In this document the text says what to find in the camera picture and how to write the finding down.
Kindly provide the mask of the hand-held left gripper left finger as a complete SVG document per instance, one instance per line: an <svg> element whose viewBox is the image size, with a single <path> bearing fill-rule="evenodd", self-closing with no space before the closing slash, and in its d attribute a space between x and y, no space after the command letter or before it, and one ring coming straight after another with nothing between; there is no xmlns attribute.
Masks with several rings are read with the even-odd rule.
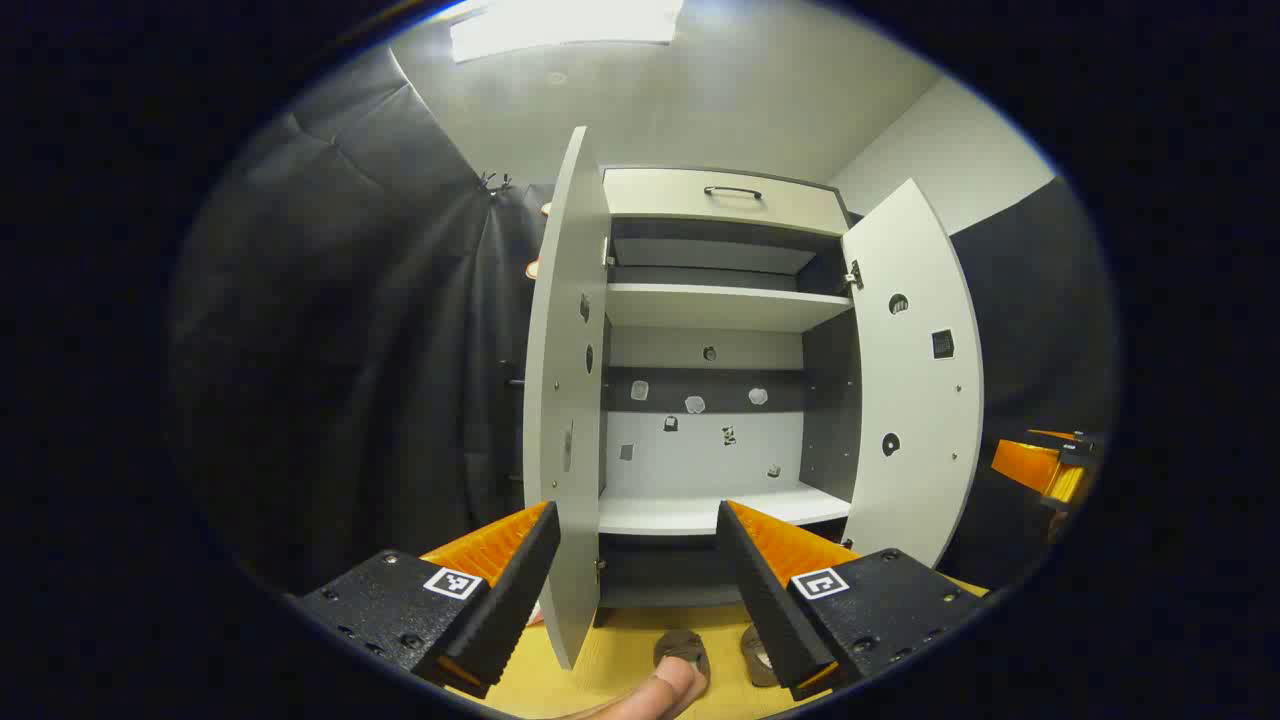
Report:
<svg viewBox="0 0 1280 720"><path fill-rule="evenodd" d="M378 551L291 602L375 662L483 700L504 674L559 543L558 507L543 501L422 555Z"/></svg>

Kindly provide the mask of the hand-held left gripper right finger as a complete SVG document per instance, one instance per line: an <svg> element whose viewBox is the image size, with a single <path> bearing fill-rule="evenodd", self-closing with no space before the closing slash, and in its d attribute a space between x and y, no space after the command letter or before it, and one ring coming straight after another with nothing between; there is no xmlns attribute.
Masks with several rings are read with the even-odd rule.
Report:
<svg viewBox="0 0 1280 720"><path fill-rule="evenodd" d="M716 546L795 700L892 671L987 603L986 591L902 550L859 555L732 500L718 506Z"/></svg>

